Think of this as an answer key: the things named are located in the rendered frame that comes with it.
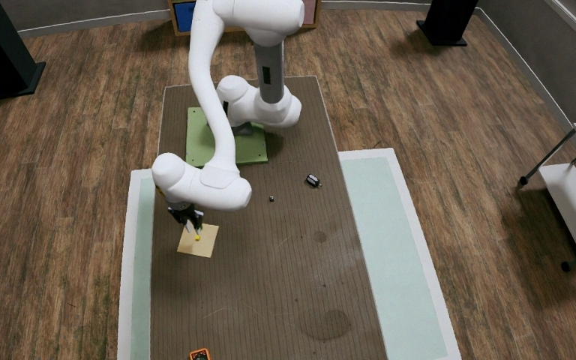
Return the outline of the beige square mat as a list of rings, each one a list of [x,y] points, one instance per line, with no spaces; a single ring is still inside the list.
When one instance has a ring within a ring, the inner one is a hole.
[[[203,223],[203,228],[197,235],[194,225],[191,222],[190,225],[190,233],[184,227],[177,252],[211,258],[218,226]],[[196,235],[200,236],[199,241],[195,239]]]

